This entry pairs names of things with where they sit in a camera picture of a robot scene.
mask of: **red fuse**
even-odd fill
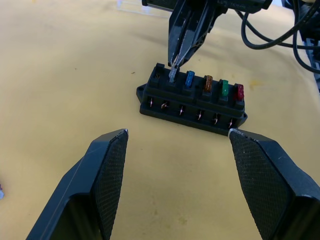
[[[238,84],[238,91],[236,93],[236,99],[238,101],[242,101],[245,98],[244,86],[242,84]]]

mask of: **blue fuse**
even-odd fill
[[[185,86],[188,87],[188,88],[191,88],[191,85],[192,85],[192,81],[194,79],[194,76],[195,76],[195,72],[194,71],[189,71],[188,72],[188,75],[186,77],[186,81],[185,81]]]

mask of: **wire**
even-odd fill
[[[244,15],[242,12],[235,10],[235,12],[238,14],[238,16],[243,20],[244,19]],[[262,35],[257,29],[255,29],[254,26],[251,25],[251,23],[247,20],[246,21],[246,25],[248,26],[248,28],[259,38],[261,38],[262,40],[266,41],[266,42],[271,42],[273,41],[272,39]],[[280,42],[277,45],[282,46],[282,47],[286,47],[286,48],[293,48],[294,45],[290,44],[290,43],[285,43],[285,42]],[[305,49],[305,50],[316,50],[316,49],[320,49],[320,46],[303,46],[303,45],[297,45],[298,49]]]
[[[294,11],[294,24],[297,24],[299,20],[300,10],[299,10],[299,4],[297,0],[293,0],[293,11]],[[310,72],[313,72],[315,74],[320,74],[320,70],[316,69],[314,67],[311,67],[307,65],[299,56],[298,53],[298,46],[297,46],[297,39],[298,39],[298,32],[296,31],[293,34],[293,54],[297,62],[305,69],[307,69]]]
[[[242,40],[244,44],[251,49],[262,50],[262,49],[271,48],[275,45],[282,43],[284,40],[288,39],[295,32],[297,32],[314,15],[314,13],[318,10],[319,7],[320,7],[320,0],[315,0],[315,2],[310,7],[309,11],[289,31],[287,31],[285,34],[283,34],[282,36],[278,37],[275,40],[272,40],[270,42],[260,44],[260,45],[251,43],[247,38],[246,25],[247,25],[249,13],[246,12],[242,19],[242,24],[241,24]]]

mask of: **table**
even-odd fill
[[[228,138],[139,114],[136,87],[167,62],[168,15],[159,14],[113,0],[0,3],[0,239],[24,239],[90,142],[120,128],[129,142],[112,240],[260,239]],[[249,20],[275,38],[293,13],[271,6]],[[181,71],[243,84],[241,129],[277,140],[320,184],[312,73],[291,49],[247,48],[240,25],[231,10],[221,16]]]

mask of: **green fuse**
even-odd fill
[[[227,97],[229,94],[229,84],[227,80],[222,80],[222,90],[221,90],[221,94],[224,97]]]

